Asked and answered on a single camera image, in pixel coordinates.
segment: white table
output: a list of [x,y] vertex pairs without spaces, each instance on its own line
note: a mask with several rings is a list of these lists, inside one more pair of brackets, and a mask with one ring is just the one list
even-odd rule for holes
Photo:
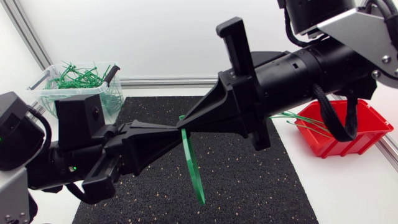
[[[124,96],[204,95],[208,88],[124,90]],[[292,111],[298,113],[305,107]],[[57,120],[46,116],[58,136]],[[398,223],[398,173],[378,148],[359,156],[315,157],[297,128],[285,119],[274,124],[320,223]],[[71,223],[80,201],[67,190],[30,191],[39,206],[35,223]]]

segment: silver metal bracket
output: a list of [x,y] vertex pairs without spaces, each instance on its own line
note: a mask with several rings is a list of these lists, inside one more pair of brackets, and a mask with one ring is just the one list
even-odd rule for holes
[[29,221],[26,168],[0,171],[0,223],[29,223]]
[[351,9],[319,23],[317,28],[379,67],[382,75],[374,77],[377,81],[398,88],[398,52],[383,17]]

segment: white wall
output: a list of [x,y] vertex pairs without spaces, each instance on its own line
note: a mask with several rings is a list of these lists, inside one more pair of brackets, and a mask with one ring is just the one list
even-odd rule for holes
[[295,50],[276,0],[21,1],[53,63],[120,63],[126,77],[215,77],[230,67],[215,28],[244,19],[251,50]]
[[24,97],[23,90],[42,71],[2,6],[0,30],[0,94],[14,91],[29,103],[31,99]]

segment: black cable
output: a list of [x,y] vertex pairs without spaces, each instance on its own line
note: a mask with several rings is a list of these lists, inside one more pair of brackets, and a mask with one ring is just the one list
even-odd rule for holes
[[313,84],[313,95],[319,101],[321,108],[321,116],[325,126],[329,129],[330,134],[340,142],[352,141],[356,138],[356,132],[358,128],[358,116],[356,105],[358,99],[353,97],[347,97],[347,115],[346,124],[340,122],[335,109],[332,107],[330,101],[326,97],[325,92],[322,88]]
[[35,110],[33,107],[28,105],[28,109],[29,112],[35,116],[44,126],[45,128],[45,141],[43,144],[43,147],[41,148],[42,152],[45,152],[47,149],[50,148],[51,145],[51,137],[52,137],[52,133],[51,133],[51,127],[49,122],[42,116],[42,114],[40,114],[37,110]]
[[328,37],[328,35],[323,34],[322,36],[320,36],[318,39],[316,40],[312,40],[310,42],[303,42],[301,40],[298,40],[296,38],[296,36],[294,36],[293,31],[292,31],[292,26],[290,25],[290,17],[289,17],[289,13],[287,12],[287,9],[285,8],[285,29],[286,29],[286,35],[287,38],[291,41],[291,43],[299,46],[299,47],[306,47],[309,46],[311,44],[316,44],[317,42],[320,42],[321,40],[325,39]]
[[398,12],[391,0],[368,0],[366,6],[375,4],[383,15],[393,46],[398,50]]
[[391,11],[388,5],[383,0],[368,0],[368,5],[369,4],[376,5],[384,18],[388,18],[391,16]]
[[384,2],[387,4],[388,8],[391,11],[391,14],[395,14],[398,12],[395,4],[391,0],[384,0]]
[[90,200],[86,194],[84,194],[74,183],[70,183],[70,184],[66,184],[65,185],[67,187],[67,189],[70,191],[70,193],[72,193],[76,198],[78,198],[79,200],[81,200],[84,203],[87,204],[95,204],[98,203],[100,201],[97,200]]

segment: screw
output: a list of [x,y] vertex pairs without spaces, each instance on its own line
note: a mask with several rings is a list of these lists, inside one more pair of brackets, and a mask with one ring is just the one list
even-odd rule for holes
[[380,73],[379,70],[375,70],[375,71],[372,72],[373,78],[379,78],[380,75],[381,75],[381,73]]
[[383,56],[383,57],[381,58],[381,61],[382,61],[383,63],[390,63],[391,57],[388,56],[388,55],[385,55],[385,56]]

